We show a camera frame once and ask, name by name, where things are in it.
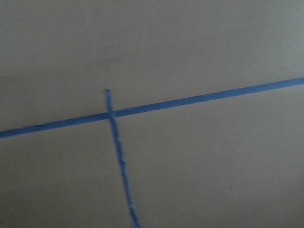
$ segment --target blue tape strip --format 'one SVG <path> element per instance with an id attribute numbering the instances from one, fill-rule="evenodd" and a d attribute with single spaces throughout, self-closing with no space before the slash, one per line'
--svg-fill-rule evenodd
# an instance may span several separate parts
<path id="1" fill-rule="evenodd" d="M 33 133 L 33 132 L 41 132 L 41 131 L 51 130 L 51 129 L 55 129 L 55 128 L 68 127 L 68 126 L 84 124 L 84 123 L 89 123 L 89 122 L 94 122 L 94 121 L 99 121 L 99 120 L 106 120 L 106 119 L 108 119 L 108 113 L 82 116 L 82 117 L 77 117 L 77 118 L 72 118 L 72 119 L 67 119 L 67 120 L 50 122 L 50 123 L 41 124 L 41 125 L 34 125 L 34 126 L 29 126 L 29 127 L 23 127 L 23 128 L 3 131 L 3 132 L 0 132 L 0 138 L 12 137 L 12 136 L 20 135 L 20 134 L 28 134 L 28 133 Z"/>
<path id="2" fill-rule="evenodd" d="M 131 214 L 132 218 L 132 223 L 134 228 L 141 228 L 141 224 L 136 212 L 136 207 L 134 204 L 133 196 L 132 196 L 132 191 L 131 191 L 131 185 L 129 183 L 128 179 L 128 170 L 127 170 L 127 164 L 124 160 L 124 151 L 122 147 L 122 143 L 120 141 L 119 137 L 119 131 L 118 131 L 118 126 L 115 120 L 115 112 L 113 111 L 112 108 L 112 99 L 111 99 L 111 93 L 109 89 L 106 89 L 106 104 L 109 112 L 109 120 L 111 123 L 111 128 L 112 128 L 112 135 L 114 138 L 114 143 L 115 143 L 115 148 L 117 152 L 117 157 L 120 165 L 120 170 L 121 170 L 121 175 L 123 178 L 123 185 L 124 185 L 124 190 L 125 194 L 128 200 L 128 206 L 129 206 L 129 211 Z"/>
<path id="3" fill-rule="evenodd" d="M 155 111 L 155 110 L 160 110 L 160 109 L 165 109 L 165 108 L 172 108 L 172 107 L 177 107 L 177 106 L 181 106 L 181 105 L 190 105 L 190 104 L 195 104 L 195 103 L 200 103 L 200 102 L 205 102 L 205 101 L 218 100 L 218 99 L 223 99 L 223 98 L 228 98 L 228 97 L 233 97 L 233 96 L 241 96 L 241 95 L 246 95 L 246 94 L 263 92 L 263 91 L 267 91 L 267 90 L 281 89 L 281 88 L 299 86 L 299 85 L 304 85 L 304 77 L 286 80 L 286 81 L 262 84 L 262 85 L 254 85 L 254 86 L 249 86 L 249 87 L 244 87 L 244 88 L 239 88 L 239 89 L 232 89 L 232 90 L 227 90 L 227 91 L 222 91 L 222 92 L 217 92 L 217 93 L 212 93 L 212 94 L 192 96 L 192 97 L 187 97 L 187 98 L 182 98 L 182 99 L 177 99 L 177 100 L 172 100 L 172 101 L 165 101 L 165 102 L 160 102 L 160 103 L 155 103 L 155 104 L 142 105 L 142 106 L 133 107 L 133 108 L 126 108 L 126 109 L 122 109 L 122 110 L 117 110 L 115 112 L 115 114 L 117 117 L 121 117 L 121 116 L 145 113 L 145 112 L 150 112 L 150 111 Z"/>
<path id="4" fill-rule="evenodd" d="M 148 105 L 142 105 L 138 107 L 133 108 L 126 108 L 122 110 L 114 111 L 116 117 L 126 116 L 126 115 L 133 115 L 137 113 L 145 113 L 165 108 L 172 108 L 177 107 L 181 105 L 190 105 L 194 103 L 199 102 L 205 102 L 205 101 L 211 101 L 211 100 L 217 100 L 217 99 L 223 99 L 233 96 L 241 96 L 246 94 L 252 94 L 252 93 L 258 93 L 263 92 L 267 90 L 274 90 L 274 89 L 281 89 L 286 87 L 292 87 L 292 86 L 299 86 L 304 85 L 304 77 L 297 78 L 297 79 L 291 79 L 286 81 L 280 81 L 280 82 L 273 82 L 273 83 L 267 83 L 262 85 L 254 85 L 239 89 L 232 89 L 212 94 L 205 94 L 205 95 L 199 95 L 199 96 L 193 96 L 188 98 L 182 98 L 172 101 L 165 101 L 155 104 L 148 104 Z M 109 119 L 108 113 L 102 113 L 102 114 L 96 114 L 91 116 L 83 116 L 79 118 L 73 118 L 68 120 L 62 120 L 62 121 L 56 121 L 51 123 L 46 123 L 43 125 L 34 125 L 30 127 L 24 127 L 24 128 L 18 128 L 18 129 L 12 129 L 8 131 L 0 132 L 0 138 L 6 138 L 11 137 L 19 134 L 27 134 L 27 133 L 33 133 L 33 132 L 39 132 L 39 131 L 45 131 L 60 127 L 66 127 L 66 126 L 72 126 L 77 124 L 84 124 L 88 122 L 93 121 L 99 121 L 99 120 L 105 120 Z"/>

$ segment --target blue marking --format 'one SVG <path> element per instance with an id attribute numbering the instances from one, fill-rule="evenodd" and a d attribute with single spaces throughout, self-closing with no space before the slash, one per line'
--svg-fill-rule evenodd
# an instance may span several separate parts
<path id="1" fill-rule="evenodd" d="M 304 77 L 280 81 L 280 82 L 272 82 L 272 83 L 267 83 L 267 84 L 262 84 L 262 85 L 254 85 L 254 86 L 249 86 L 249 87 L 244 87 L 244 88 L 239 88 L 239 89 L 232 89 L 232 90 L 227 90 L 227 91 L 222 91 L 222 92 L 217 92 L 217 93 L 212 93 L 212 94 L 193 96 L 193 97 L 182 98 L 182 99 L 177 99 L 177 100 L 172 100 L 172 101 L 165 101 L 165 102 L 160 102 L 160 103 L 155 103 L 155 104 L 142 105 L 142 106 L 138 106 L 138 107 L 126 108 L 126 109 L 114 111 L 114 113 L 115 113 L 116 117 L 121 117 L 121 116 L 145 113 L 145 112 L 150 112 L 150 111 L 155 111 L 155 110 L 160 110 L 160 109 L 165 109 L 165 108 L 172 108 L 172 107 L 177 107 L 177 106 L 181 106 L 181 105 L 190 105 L 190 104 L 199 103 L 199 102 L 212 101 L 212 100 L 223 99 L 223 98 L 228 98 L 228 97 L 233 97 L 233 96 L 241 96 L 241 95 L 246 95 L 246 94 L 259 93 L 259 92 L 263 92 L 263 91 L 267 91 L 267 90 L 281 89 L 281 88 L 299 86 L 299 85 L 304 85 Z M 20 134 L 45 131 L 45 130 L 60 128 L 60 127 L 67 127 L 67 126 L 84 124 L 84 123 L 88 123 L 88 122 L 100 121 L 100 120 L 106 120 L 106 119 L 109 119 L 108 113 L 83 116 L 83 117 L 78 117 L 78 118 L 73 118 L 73 119 L 68 119 L 68 120 L 61 120 L 61 121 L 46 123 L 43 125 L 34 125 L 34 126 L 29 126 L 29 127 L 24 127 L 24 128 L 3 131 L 3 132 L 0 132 L 0 138 L 6 138 L 6 137 L 16 136 L 16 135 L 20 135 Z"/>
<path id="2" fill-rule="evenodd" d="M 29 126 L 29 127 L 23 127 L 23 128 L 3 131 L 3 132 L 0 132 L 0 138 L 6 138 L 6 137 L 16 136 L 16 135 L 20 135 L 20 134 L 33 133 L 33 132 L 41 132 L 41 131 L 51 130 L 51 129 L 55 129 L 55 128 L 68 127 L 68 126 L 85 124 L 85 123 L 89 123 L 89 122 L 106 120 L 106 119 L 108 119 L 108 113 L 82 116 L 82 117 L 77 117 L 77 118 L 72 118 L 72 119 L 67 119 L 67 120 L 50 122 L 50 123 L 41 124 L 41 125 L 34 125 L 34 126 Z"/>
<path id="3" fill-rule="evenodd" d="M 286 80 L 286 81 L 262 84 L 262 85 L 254 85 L 254 86 L 249 86 L 239 89 L 232 89 L 232 90 L 227 90 L 227 91 L 222 91 L 212 94 L 192 96 L 192 97 L 187 97 L 187 98 L 182 98 L 172 101 L 165 101 L 155 104 L 142 105 L 133 108 L 126 108 L 115 111 L 115 114 L 117 117 L 121 117 L 121 116 L 133 115 L 138 113 L 146 113 L 160 109 L 173 108 L 181 105 L 190 105 L 200 102 L 218 100 L 218 99 L 223 99 L 233 96 L 241 96 L 246 94 L 259 93 L 267 90 L 281 89 L 281 88 L 299 86 L 299 85 L 304 85 L 304 77 Z"/>
<path id="4" fill-rule="evenodd" d="M 131 185 L 129 183 L 128 179 L 128 170 L 127 170 L 127 164 L 124 160 L 124 151 L 122 147 L 122 143 L 119 137 L 119 131 L 118 131 L 118 126 L 115 120 L 115 112 L 113 111 L 112 108 L 112 99 L 111 99 L 111 93 L 109 89 L 106 89 L 106 104 L 109 112 L 109 120 L 111 123 L 111 128 L 112 128 L 112 134 L 114 138 L 114 143 L 115 143 L 115 148 L 117 152 L 117 157 L 120 165 L 120 170 L 121 170 L 121 175 L 123 178 L 123 185 L 124 185 L 124 191 L 128 200 L 128 206 L 129 206 L 129 211 L 131 214 L 132 218 L 132 223 L 134 228 L 141 228 L 141 224 L 136 212 L 136 207 L 134 204 L 133 196 L 132 196 L 132 191 L 131 191 Z"/>

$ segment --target gray surface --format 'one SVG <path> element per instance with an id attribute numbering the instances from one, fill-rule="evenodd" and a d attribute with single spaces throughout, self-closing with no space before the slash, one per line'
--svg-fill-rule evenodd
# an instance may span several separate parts
<path id="1" fill-rule="evenodd" d="M 131 224 L 107 122 L 3 139 L 0 227 Z"/>
<path id="2" fill-rule="evenodd" d="M 304 75 L 301 0 L 0 4 L 0 131 L 105 112 L 106 87 L 120 109 Z M 119 120 L 143 224 L 303 227 L 301 91 Z M 128 227 L 112 144 L 105 123 L 1 140 L 2 226 Z"/>
<path id="3" fill-rule="evenodd" d="M 304 226 L 303 88 L 119 118 L 143 226 Z"/>

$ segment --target vertical blue line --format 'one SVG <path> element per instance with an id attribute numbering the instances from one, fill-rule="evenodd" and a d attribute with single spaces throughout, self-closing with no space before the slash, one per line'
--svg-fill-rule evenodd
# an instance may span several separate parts
<path id="1" fill-rule="evenodd" d="M 123 185 L 124 185 L 124 191 L 127 197 L 127 201 L 128 201 L 128 206 L 129 206 L 129 211 L 131 214 L 131 218 L 132 218 L 132 223 L 134 228 L 141 228 L 141 223 L 139 221 L 137 212 L 136 212 L 136 207 L 134 204 L 134 200 L 133 200 L 133 196 L 132 196 L 132 191 L 131 191 L 131 185 L 129 183 L 129 179 L 128 179 L 128 170 L 127 170 L 127 164 L 124 160 L 124 151 L 123 151 L 123 147 L 122 147 L 122 143 L 119 137 L 119 131 L 118 131 L 118 126 L 115 120 L 115 112 L 113 111 L 113 107 L 112 107 L 112 99 L 111 99 L 111 92 L 109 89 L 106 89 L 106 105 L 107 105 L 107 109 L 109 112 L 109 120 L 111 123 L 111 128 L 112 128 L 112 135 L 114 138 L 114 143 L 115 143 L 115 148 L 116 148 L 116 152 L 117 152 L 117 157 L 118 157 L 118 161 L 119 161 L 119 165 L 120 165 L 120 170 L 121 170 L 121 175 L 123 178 Z"/>

